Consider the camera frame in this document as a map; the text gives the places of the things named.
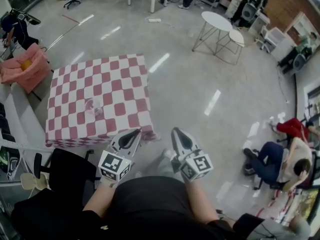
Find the power strip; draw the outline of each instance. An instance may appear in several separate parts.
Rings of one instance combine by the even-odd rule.
[[[161,19],[160,18],[148,18],[148,21],[150,23],[153,23],[153,22],[161,22]]]

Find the blue jeans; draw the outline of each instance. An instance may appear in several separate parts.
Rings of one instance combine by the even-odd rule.
[[[267,184],[275,184],[282,165],[284,148],[274,142],[267,142],[263,145],[257,158],[250,161],[256,174]]]

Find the checkered tablecloth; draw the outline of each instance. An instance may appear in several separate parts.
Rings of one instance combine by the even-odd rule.
[[[90,98],[100,115],[85,111]],[[77,147],[109,142],[117,133],[141,127],[154,137],[145,58],[130,54],[90,60],[53,73],[45,125],[46,145]]]

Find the white round table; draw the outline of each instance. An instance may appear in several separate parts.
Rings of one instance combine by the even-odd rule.
[[[218,48],[218,43],[221,41],[223,38],[225,38],[227,35],[224,37],[220,38],[220,32],[225,31],[225,32],[230,32],[232,30],[232,25],[231,23],[221,15],[212,12],[212,11],[204,11],[201,13],[202,18],[204,19],[204,25],[202,27],[202,30],[198,36],[198,38],[195,41],[195,44],[192,48],[192,51],[194,52],[195,49],[204,43],[213,53],[213,55],[216,55],[217,53],[217,48]],[[210,28],[209,31],[205,32],[206,24],[211,25],[212,27]],[[218,35],[218,41],[217,45],[215,47],[215,51],[213,51],[206,43],[205,40],[207,40],[213,33],[215,33],[218,30],[219,35]]]
[[[234,43],[234,44],[237,45],[235,52],[233,52],[229,47],[227,47],[227,45],[228,45],[230,42],[232,42],[232,43]],[[239,47],[240,47],[240,52],[239,52],[239,54],[238,54],[238,56],[237,56],[237,59],[236,59],[235,64],[230,63],[230,62],[224,60],[223,58],[221,58],[221,57],[219,57],[219,56],[217,55],[217,53],[220,52],[223,48],[228,49],[230,52],[232,52],[234,55],[236,55],[236,54],[238,53]],[[220,60],[224,61],[225,63],[237,65],[243,47],[245,47],[245,39],[244,39],[244,36],[241,34],[240,31],[238,31],[238,30],[236,30],[236,29],[232,29],[232,30],[229,32],[229,41],[228,41],[226,44],[222,45],[221,49],[217,51],[217,53],[215,54],[215,56],[218,57]]]

